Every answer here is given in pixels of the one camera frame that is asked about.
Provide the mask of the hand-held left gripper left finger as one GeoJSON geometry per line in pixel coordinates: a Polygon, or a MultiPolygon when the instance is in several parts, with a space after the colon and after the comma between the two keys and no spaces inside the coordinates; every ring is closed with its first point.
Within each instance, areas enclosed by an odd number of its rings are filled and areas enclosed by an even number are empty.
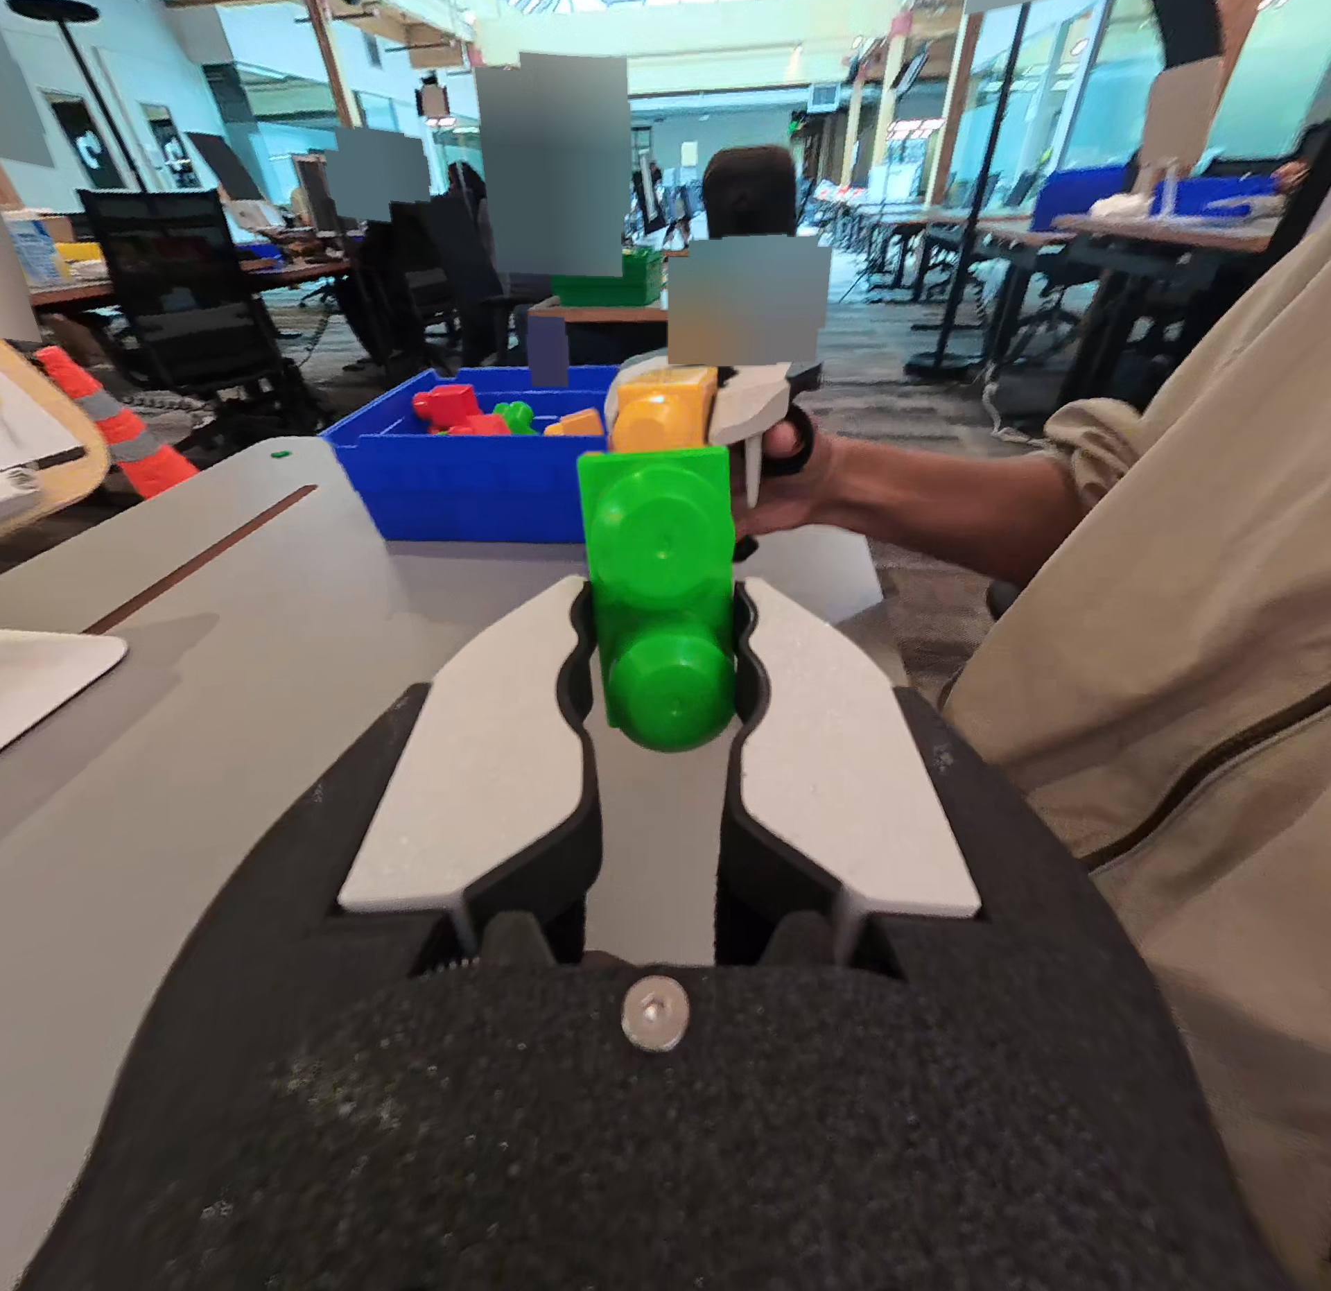
{"type": "Polygon", "coordinates": [[[601,861],[586,622],[560,578],[432,676],[339,890],[347,915],[562,913],[601,861]]]}

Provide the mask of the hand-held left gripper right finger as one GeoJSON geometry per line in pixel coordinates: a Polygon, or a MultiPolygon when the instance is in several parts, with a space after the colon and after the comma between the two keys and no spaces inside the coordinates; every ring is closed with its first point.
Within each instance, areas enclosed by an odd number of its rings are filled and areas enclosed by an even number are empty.
{"type": "Polygon", "coordinates": [[[980,893],[888,676],[761,578],[736,586],[719,879],[756,916],[974,918],[980,893]]]}

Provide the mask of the red toy block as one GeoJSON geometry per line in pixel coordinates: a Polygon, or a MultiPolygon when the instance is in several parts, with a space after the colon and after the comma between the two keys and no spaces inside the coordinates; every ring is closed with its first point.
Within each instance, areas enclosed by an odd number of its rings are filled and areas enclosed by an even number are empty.
{"type": "Polygon", "coordinates": [[[481,438],[508,436],[501,414],[483,412],[471,384],[439,384],[410,399],[414,418],[428,435],[481,438]]]}

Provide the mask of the blue plastic bin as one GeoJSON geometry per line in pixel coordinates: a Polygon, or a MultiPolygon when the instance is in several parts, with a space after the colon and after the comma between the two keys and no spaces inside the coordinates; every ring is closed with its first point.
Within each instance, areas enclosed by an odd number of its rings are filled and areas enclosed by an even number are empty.
{"type": "MultiPolygon", "coordinates": [[[[1125,166],[1073,167],[1052,172],[1041,184],[1030,217],[1030,230],[1052,231],[1056,219],[1088,215],[1092,205],[1116,194],[1128,194],[1125,166]]],[[[1202,174],[1182,179],[1172,195],[1179,217],[1249,217],[1258,199],[1282,201],[1268,173],[1202,174]]]]}
{"type": "Polygon", "coordinates": [[[565,388],[535,388],[528,367],[428,369],[329,425],[321,438],[386,540],[579,545],[578,459],[603,435],[432,436],[413,400],[438,385],[471,385],[479,409],[524,402],[544,431],[565,416],[603,412],[615,366],[573,366],[565,388]]]}

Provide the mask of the person's right forearm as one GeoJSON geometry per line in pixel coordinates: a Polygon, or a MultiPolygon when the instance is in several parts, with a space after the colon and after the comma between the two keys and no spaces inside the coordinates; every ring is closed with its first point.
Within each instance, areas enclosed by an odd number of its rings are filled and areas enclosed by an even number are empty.
{"type": "Polygon", "coordinates": [[[806,477],[829,522],[1013,585],[1086,516],[1068,467],[1043,450],[967,457],[833,435],[806,477]]]}

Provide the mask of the person's right hand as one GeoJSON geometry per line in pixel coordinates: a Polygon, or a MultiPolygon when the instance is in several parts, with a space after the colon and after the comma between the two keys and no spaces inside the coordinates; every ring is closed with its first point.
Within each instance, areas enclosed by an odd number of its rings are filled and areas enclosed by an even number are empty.
{"type": "Polygon", "coordinates": [[[823,521],[840,496],[844,448],[802,412],[774,423],[750,459],[741,445],[729,454],[730,509],[736,540],[744,543],[823,521]]]}

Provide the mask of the green crate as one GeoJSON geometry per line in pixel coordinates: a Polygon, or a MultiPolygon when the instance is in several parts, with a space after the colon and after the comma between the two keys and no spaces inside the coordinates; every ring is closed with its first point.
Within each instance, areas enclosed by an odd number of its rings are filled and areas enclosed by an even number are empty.
{"type": "Polygon", "coordinates": [[[646,308],[664,291],[665,265],[665,255],[658,248],[623,246],[618,273],[553,274],[551,294],[565,308],[646,308]]]}

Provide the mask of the black office chair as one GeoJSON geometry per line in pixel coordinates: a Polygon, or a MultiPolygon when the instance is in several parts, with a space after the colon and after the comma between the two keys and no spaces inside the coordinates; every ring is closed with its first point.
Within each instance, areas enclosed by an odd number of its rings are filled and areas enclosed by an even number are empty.
{"type": "Polygon", "coordinates": [[[388,217],[365,220],[353,267],[361,341],[390,371],[507,364],[511,308],[457,190],[392,201],[388,217]]]}
{"type": "Polygon", "coordinates": [[[214,190],[77,195],[134,342],[133,380],[213,405],[237,439],[321,430],[321,403],[281,350],[214,190]]]}

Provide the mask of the person's beige jacket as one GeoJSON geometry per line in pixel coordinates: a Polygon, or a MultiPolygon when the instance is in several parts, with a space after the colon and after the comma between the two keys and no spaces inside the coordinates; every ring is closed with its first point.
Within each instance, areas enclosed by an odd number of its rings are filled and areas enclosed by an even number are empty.
{"type": "Polygon", "coordinates": [[[1088,868],[1275,1259],[1328,1288],[1328,224],[1145,412],[1074,400],[1043,445],[1084,516],[942,712],[1088,868]]]}

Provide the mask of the white document stand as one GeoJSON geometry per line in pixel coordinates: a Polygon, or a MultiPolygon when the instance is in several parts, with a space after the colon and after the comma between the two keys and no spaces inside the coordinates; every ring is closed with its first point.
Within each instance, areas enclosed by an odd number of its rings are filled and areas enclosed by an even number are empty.
{"type": "Polygon", "coordinates": [[[126,639],[1,629],[1,750],[117,667],[126,639]]]}

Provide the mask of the orange traffic cone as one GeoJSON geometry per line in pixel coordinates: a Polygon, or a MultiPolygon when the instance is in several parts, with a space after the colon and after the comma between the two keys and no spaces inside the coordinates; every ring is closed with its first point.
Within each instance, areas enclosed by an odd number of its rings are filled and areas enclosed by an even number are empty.
{"type": "Polygon", "coordinates": [[[198,475],[189,459],[158,439],[137,413],[62,348],[38,348],[34,357],[51,382],[97,427],[110,460],[141,499],[153,499],[198,475]]]}

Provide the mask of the wooden clipboard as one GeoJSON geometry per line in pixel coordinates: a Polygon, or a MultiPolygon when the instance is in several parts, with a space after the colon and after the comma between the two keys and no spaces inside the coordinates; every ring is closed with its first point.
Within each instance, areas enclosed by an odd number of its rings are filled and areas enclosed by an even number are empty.
{"type": "Polygon", "coordinates": [[[110,457],[95,424],[29,356],[1,342],[1,538],[85,499],[110,457]]]}

